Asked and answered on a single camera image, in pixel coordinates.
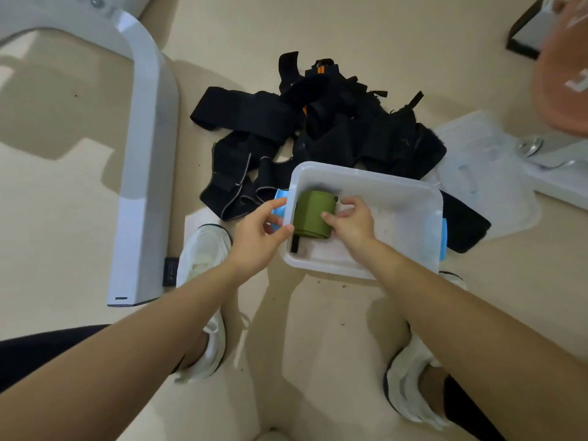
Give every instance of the pink plastic seat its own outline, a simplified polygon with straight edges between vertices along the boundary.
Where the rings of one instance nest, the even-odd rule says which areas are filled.
[[[535,107],[552,127],[588,136],[588,0],[569,1],[560,15],[535,67]]]

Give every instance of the forearm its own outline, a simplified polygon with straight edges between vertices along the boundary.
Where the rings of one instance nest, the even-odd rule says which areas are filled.
[[[0,395],[0,439],[116,439],[241,281],[225,262],[35,371]]]
[[[358,257],[507,439],[586,437],[584,364],[385,244],[369,242]]]

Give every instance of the person's left hand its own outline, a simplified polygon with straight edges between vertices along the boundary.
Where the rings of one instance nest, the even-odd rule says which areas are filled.
[[[226,262],[233,265],[243,281],[267,267],[278,246],[294,232],[292,224],[276,231],[269,225],[282,226],[283,218],[272,214],[272,210],[285,204],[286,198],[267,201],[237,224]]]

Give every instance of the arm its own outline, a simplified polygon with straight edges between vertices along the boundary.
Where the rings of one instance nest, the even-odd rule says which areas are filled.
[[[361,198],[324,214],[412,329],[510,441],[588,439],[588,368],[515,318],[375,239]]]
[[[210,269],[56,357],[0,395],[0,439],[115,440],[147,404],[224,300],[273,258],[293,231],[266,235],[286,199],[239,223]]]

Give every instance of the black fabric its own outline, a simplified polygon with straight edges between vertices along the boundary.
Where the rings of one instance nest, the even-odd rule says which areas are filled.
[[[447,247],[458,253],[473,248],[490,229],[490,222],[447,192],[443,195],[443,218],[447,220]]]
[[[476,403],[448,376],[443,388],[445,416],[480,441],[505,441]]]
[[[67,328],[0,341],[0,393],[107,326]]]
[[[317,60],[302,76],[298,52],[290,52],[280,57],[278,70],[279,96],[210,87],[190,116],[208,130],[234,130],[214,145],[212,177],[200,196],[224,221],[252,212],[273,199],[276,189],[287,189],[292,171],[308,160],[421,179],[447,152],[416,120],[413,109],[422,92],[388,113],[379,101],[386,91],[368,91],[357,77],[345,78],[330,58]],[[294,140],[292,158],[273,162],[287,138]],[[258,170],[255,180],[252,170]],[[445,216],[451,249],[466,251],[486,234],[489,223],[478,217],[452,202]]]

